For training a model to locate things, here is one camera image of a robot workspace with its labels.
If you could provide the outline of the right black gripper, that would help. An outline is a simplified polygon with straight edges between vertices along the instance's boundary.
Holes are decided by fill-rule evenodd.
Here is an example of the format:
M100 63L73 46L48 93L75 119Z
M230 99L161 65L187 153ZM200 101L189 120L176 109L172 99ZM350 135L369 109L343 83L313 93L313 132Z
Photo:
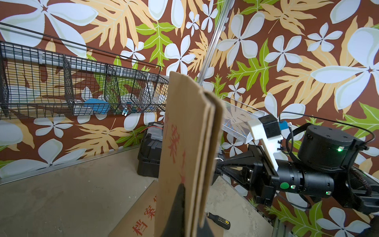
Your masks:
M262 147L249 145L248 152L248 156L218 160L215 175L226 175L239 185L249 185L255 203L271 206L279 188L279 176L266 160Z

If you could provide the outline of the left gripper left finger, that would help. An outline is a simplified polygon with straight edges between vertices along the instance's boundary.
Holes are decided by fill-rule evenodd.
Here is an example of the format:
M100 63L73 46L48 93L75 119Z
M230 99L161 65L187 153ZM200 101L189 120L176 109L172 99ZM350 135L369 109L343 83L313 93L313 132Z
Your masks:
M178 186L162 237L185 236L185 194L185 185L182 183Z

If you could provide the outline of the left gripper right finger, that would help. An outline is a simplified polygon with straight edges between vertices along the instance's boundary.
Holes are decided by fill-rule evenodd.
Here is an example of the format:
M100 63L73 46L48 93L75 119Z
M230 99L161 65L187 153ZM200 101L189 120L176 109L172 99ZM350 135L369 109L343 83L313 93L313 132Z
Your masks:
M203 227L200 227L200 225L198 225L196 236L197 237L214 237L214 234L207 221L207 218L205 218Z

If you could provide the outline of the brown kraft file bag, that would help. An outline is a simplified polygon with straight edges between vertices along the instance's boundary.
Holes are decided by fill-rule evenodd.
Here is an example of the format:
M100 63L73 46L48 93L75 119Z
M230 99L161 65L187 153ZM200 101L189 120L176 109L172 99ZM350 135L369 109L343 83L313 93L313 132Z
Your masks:
M191 77L171 72L159 166L155 235L162 235L180 184L185 185L185 237L203 227L220 147L225 106Z
M158 186L157 181L152 182L108 237L161 237L155 235ZM222 227L210 220L208 223L215 237L224 236Z

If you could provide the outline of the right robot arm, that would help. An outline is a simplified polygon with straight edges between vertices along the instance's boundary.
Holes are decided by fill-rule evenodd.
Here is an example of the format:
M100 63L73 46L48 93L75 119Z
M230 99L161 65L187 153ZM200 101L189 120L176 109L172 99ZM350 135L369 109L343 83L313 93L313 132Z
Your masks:
M364 141L341 130L311 123L291 130L286 142L304 133L296 155L282 145L281 124L259 119L248 123L254 140L245 153L216 164L217 175L226 175L251 191L256 204L270 207L281 192L334 198L341 206L370 214L379 210L379 183L353 166Z

